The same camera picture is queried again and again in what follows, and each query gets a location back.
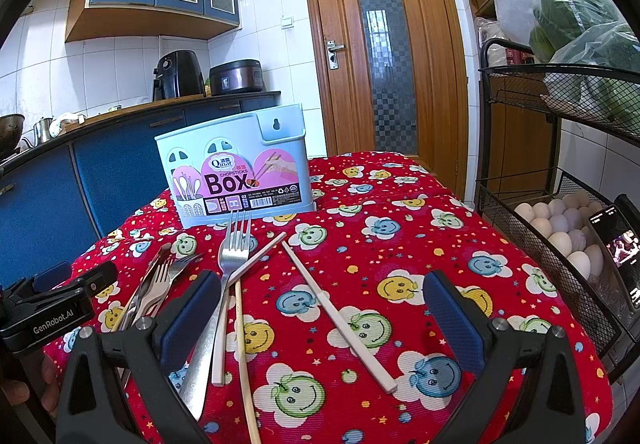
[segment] wire mesh basket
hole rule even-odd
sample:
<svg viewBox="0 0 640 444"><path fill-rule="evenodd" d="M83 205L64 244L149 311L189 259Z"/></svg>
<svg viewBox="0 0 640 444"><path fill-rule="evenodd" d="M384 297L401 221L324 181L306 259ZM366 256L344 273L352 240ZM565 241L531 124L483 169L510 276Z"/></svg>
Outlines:
<svg viewBox="0 0 640 444"><path fill-rule="evenodd" d="M640 74L580 64L482 69L492 102L575 120L640 146Z"/></svg>
<svg viewBox="0 0 640 444"><path fill-rule="evenodd" d="M530 226L514 208L523 203L548 203L554 198L562 198L566 194L584 189L592 201L600 201L603 205L609 201L585 183L558 168L545 170L550 181L554 183L552 191L546 189L526 189L522 187L514 191L514 186L503 181L517 179L523 182L523 177L540 172L523 173L487 179L479 184L480 200L479 212L493 227L501 231L516 246L520 247L531 257L558 289L562 300L569 307L574 317L583 326L587 335L593 341L599 357L604 357L618 341L621 331L619 318L611 311L607 302L601 297L599 286L595 288L583 278L573 265L569 263L561 252L552 246L538 231ZM608 277L603 271L601 281Z"/></svg>

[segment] door handle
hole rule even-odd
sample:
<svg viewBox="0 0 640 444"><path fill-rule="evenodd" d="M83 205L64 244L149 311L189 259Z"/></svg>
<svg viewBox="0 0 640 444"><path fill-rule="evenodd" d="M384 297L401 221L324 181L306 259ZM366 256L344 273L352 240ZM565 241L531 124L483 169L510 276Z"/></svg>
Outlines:
<svg viewBox="0 0 640 444"><path fill-rule="evenodd" d="M4 188L0 188L0 196L11 191L14 188L14 186L15 184L9 184L7 186L4 186Z"/></svg>
<svg viewBox="0 0 640 444"><path fill-rule="evenodd" d="M158 126L162 126L163 124L169 124L170 122L176 122L177 120L180 120L182 118L182 115L176 115L175 117L169 117L168 119L162 119L159 120L158 122L152 122L151 124L149 124L149 128L156 128Z"/></svg>
<svg viewBox="0 0 640 444"><path fill-rule="evenodd" d="M335 41L326 42L326 57L329 61L329 70L338 69L338 56L336 56L335 53L338 50L343 50L344 48L344 45L336 45Z"/></svg>

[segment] white chopstick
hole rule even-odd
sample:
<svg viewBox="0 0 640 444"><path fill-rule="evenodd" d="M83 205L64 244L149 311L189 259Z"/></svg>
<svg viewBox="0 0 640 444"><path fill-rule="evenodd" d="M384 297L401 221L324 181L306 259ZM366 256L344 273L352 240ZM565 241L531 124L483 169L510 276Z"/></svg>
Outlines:
<svg viewBox="0 0 640 444"><path fill-rule="evenodd" d="M324 294L324 291L320 288L316 280L314 280L309 274L309 271L306 270L306 267L302 264L302 262L296 256L296 253L293 252L292 248L287 244L286 241L282 242L282 246L284 250L289 254L291 261L298 268L300 274L305 279L306 284L310 287L313 293L318 298L318 301L326 311L327 315L331 318L331 321L334 322L335 327L340 332L340 335L344 337L344 340L347 341L349 346L353 348L353 351L362 361L362 364L369 370L369 373L378 381L378 384L382 387L382 389L388 394L392 394L398 388L396 381L389 374L388 371L380 364L380 361L377 360L372 353L369 351L362 341L357 337L357 335L351 330L348 323L340 316L338 309L334 307L334 304L331 303L329 298Z"/></svg>
<svg viewBox="0 0 640 444"><path fill-rule="evenodd" d="M282 232L275 238L273 238L267 245L262 247L256 252L247 262L234 271L228 281L228 287L233 285L241 276L252 268L260 258L267 254L280 240L286 236L286 233ZM228 305L228 294L225 295L225 291L222 291L221 301L227 299L226 305ZM214 386L225 385L225 346L226 346L226 307L224 304L220 305L220 316L218 317L218 328L216 329L216 337L213 345L213 358L211 361L211 384Z"/></svg>
<svg viewBox="0 0 640 444"><path fill-rule="evenodd" d="M249 428L249 439L251 439L251 444L261 444L262 441L260 440L258 423L255 419L254 401L251 397L249 372L246 369L246 349L244 348L244 316L242 314L242 286L240 284L240 280L236 281L236 340L238 342L238 368L240 375L240 388L242 389L244 416L246 417L246 424Z"/></svg>

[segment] door frame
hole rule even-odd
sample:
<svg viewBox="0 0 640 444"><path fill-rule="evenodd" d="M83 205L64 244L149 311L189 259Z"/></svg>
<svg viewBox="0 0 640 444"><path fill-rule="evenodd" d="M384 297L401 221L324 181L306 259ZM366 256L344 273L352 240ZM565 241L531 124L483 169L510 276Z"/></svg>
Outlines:
<svg viewBox="0 0 640 444"><path fill-rule="evenodd" d="M320 6L318 0L306 0L309 9L309 22L311 25L311 39L314 46L314 58L316 72L318 74L318 87L320 90L320 106L322 110L322 123L324 124L324 139L329 156L337 155L337 143L335 138L335 123L331 93L329 88L329 68L326 63L326 49L322 36L322 23L320 19ZM468 155L468 96L467 77L465 64L465 51L462 42L460 21L455 0L444 0L451 43L454 56L454 76L456 81L456 103L458 105L458 170L456 173L456 188L453 192L459 197L464 197L466 186L466 160Z"/></svg>

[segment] white egg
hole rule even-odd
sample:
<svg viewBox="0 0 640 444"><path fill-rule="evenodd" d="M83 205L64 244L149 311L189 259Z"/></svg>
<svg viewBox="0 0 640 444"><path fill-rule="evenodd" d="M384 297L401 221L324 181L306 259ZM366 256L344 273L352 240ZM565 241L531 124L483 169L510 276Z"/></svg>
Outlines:
<svg viewBox="0 0 640 444"><path fill-rule="evenodd" d="M602 205L597 200L593 201L593 202L591 202L591 204L589 204L589 212L591 213L591 216L595 215L596 213L599 213L603 209L604 209L604 205Z"/></svg>
<svg viewBox="0 0 640 444"><path fill-rule="evenodd" d="M571 208L577 209L578 207L580 207L580 204L578 203L578 198L573 193L569 193L568 195L565 195L562 198L562 201L564 202L564 205L566 205L568 209L571 209Z"/></svg>
<svg viewBox="0 0 640 444"><path fill-rule="evenodd" d="M566 218L567 223L569 224L569 231L580 229L582 227L582 217L580 216L580 213L577 209L571 207L567 209L563 213L563 215Z"/></svg>
<svg viewBox="0 0 640 444"><path fill-rule="evenodd" d="M578 205L580 205L580 207L586 207L591 201L589 193L587 193L587 191L585 191L584 189L578 189L575 192L575 197L578 199Z"/></svg>
<svg viewBox="0 0 640 444"><path fill-rule="evenodd" d="M549 223L546 218L534 218L531 221L531 226L545 238L551 236L551 233L553 232L551 223Z"/></svg>
<svg viewBox="0 0 640 444"><path fill-rule="evenodd" d="M591 273L591 261L589 260L589 256L579 250L577 252L572 252L572 254L567 257L567 260L569 260L569 263L575 267L575 270L577 270L583 278L589 278L589 274Z"/></svg>
<svg viewBox="0 0 640 444"><path fill-rule="evenodd" d="M553 233L567 233L569 231L569 222L565 215L553 215L549 218L549 222Z"/></svg>
<svg viewBox="0 0 640 444"><path fill-rule="evenodd" d="M533 214L536 215L536 218L545 218L548 220L551 218L551 211L549 210L549 206L545 204L545 202L538 202L533 206Z"/></svg>
<svg viewBox="0 0 640 444"><path fill-rule="evenodd" d="M527 221L531 221L534 218L533 208L529 204L520 204L515 208L516 214L520 215Z"/></svg>
<svg viewBox="0 0 640 444"><path fill-rule="evenodd" d="M589 257L589 261L591 262L591 281L593 281L600 277L602 267L604 266L602 249L599 245L594 243L584 250L584 254Z"/></svg>
<svg viewBox="0 0 640 444"><path fill-rule="evenodd" d="M584 250L587 246L587 237L579 229L569 231L569 238L571 238L571 250L575 252L577 250Z"/></svg>
<svg viewBox="0 0 640 444"><path fill-rule="evenodd" d="M590 225L585 225L583 228L581 228L581 231L584 233L584 236L587 239L587 247L592 245L593 243L596 243L595 233L593 232L593 229Z"/></svg>
<svg viewBox="0 0 640 444"><path fill-rule="evenodd" d="M551 216L562 215L565 209L566 205L560 199L553 199L551 202L549 202L549 210L551 211Z"/></svg>
<svg viewBox="0 0 640 444"><path fill-rule="evenodd" d="M552 246L556 247L563 256L569 256L571 254L571 238L569 238L567 233L553 233L549 236L549 242Z"/></svg>
<svg viewBox="0 0 640 444"><path fill-rule="evenodd" d="M580 217L582 218L582 224L587 225L587 222L589 221L589 217L591 216L591 212L589 208L581 207L580 209L578 209L578 212L580 213Z"/></svg>

